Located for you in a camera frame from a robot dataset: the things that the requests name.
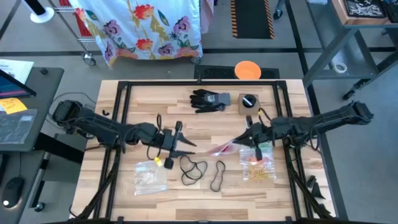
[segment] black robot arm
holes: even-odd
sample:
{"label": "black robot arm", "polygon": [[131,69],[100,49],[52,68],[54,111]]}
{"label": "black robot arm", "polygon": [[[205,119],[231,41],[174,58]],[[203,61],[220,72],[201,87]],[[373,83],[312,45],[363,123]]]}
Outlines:
{"label": "black robot arm", "polygon": [[181,121],[177,121],[173,136],[172,130],[160,130],[160,127],[157,128],[150,123],[121,124],[115,122],[82,107],[81,103],[71,100],[60,102],[52,118],[59,126],[73,130],[81,129],[96,136],[101,144],[113,149],[121,148],[123,152],[126,150],[124,143],[136,145],[139,141],[143,145],[169,151],[169,157],[165,161],[167,169],[171,169],[173,166],[172,158],[194,154],[193,152],[176,151],[177,141],[196,146],[183,136]]}
{"label": "black robot arm", "polygon": [[234,143],[254,147],[257,160],[260,161],[262,154],[258,144],[261,142],[272,141],[274,145],[275,140],[289,138],[291,145],[302,147],[314,136],[345,124],[369,124],[372,118],[368,107],[360,102],[352,102],[340,109],[309,118],[277,117],[270,120],[270,127],[262,122],[251,124],[251,118],[248,118],[249,128],[235,138]]}

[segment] black mouse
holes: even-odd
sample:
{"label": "black mouse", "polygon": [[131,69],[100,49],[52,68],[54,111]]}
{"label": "black mouse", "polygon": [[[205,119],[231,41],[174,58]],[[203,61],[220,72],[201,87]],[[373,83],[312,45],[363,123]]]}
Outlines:
{"label": "black mouse", "polygon": [[14,177],[7,182],[2,191],[2,204],[6,208],[12,208],[18,204],[21,197],[22,188],[24,187],[24,179],[21,177]]}

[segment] black glove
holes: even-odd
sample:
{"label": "black glove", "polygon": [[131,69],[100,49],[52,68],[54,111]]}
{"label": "black glove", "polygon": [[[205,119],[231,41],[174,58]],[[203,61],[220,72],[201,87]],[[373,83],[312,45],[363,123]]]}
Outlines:
{"label": "black glove", "polygon": [[215,111],[224,111],[226,105],[231,104],[229,93],[215,93],[207,90],[194,90],[191,95],[191,104],[193,108],[198,108],[196,113],[207,113]]}

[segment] computer monitor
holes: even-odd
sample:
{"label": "computer monitor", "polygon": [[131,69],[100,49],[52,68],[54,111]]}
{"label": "computer monitor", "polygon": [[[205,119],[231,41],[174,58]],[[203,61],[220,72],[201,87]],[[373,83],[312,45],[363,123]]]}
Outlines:
{"label": "computer monitor", "polygon": [[36,92],[0,69],[0,99],[36,96]]}

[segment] tape roll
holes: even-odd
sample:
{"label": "tape roll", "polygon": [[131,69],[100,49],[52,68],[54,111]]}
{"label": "tape roll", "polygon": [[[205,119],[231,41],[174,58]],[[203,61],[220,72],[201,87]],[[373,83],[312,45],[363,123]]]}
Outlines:
{"label": "tape roll", "polygon": [[337,62],[335,63],[335,65],[333,66],[334,71],[336,71],[337,73],[345,73],[347,72],[347,65],[341,62]]}

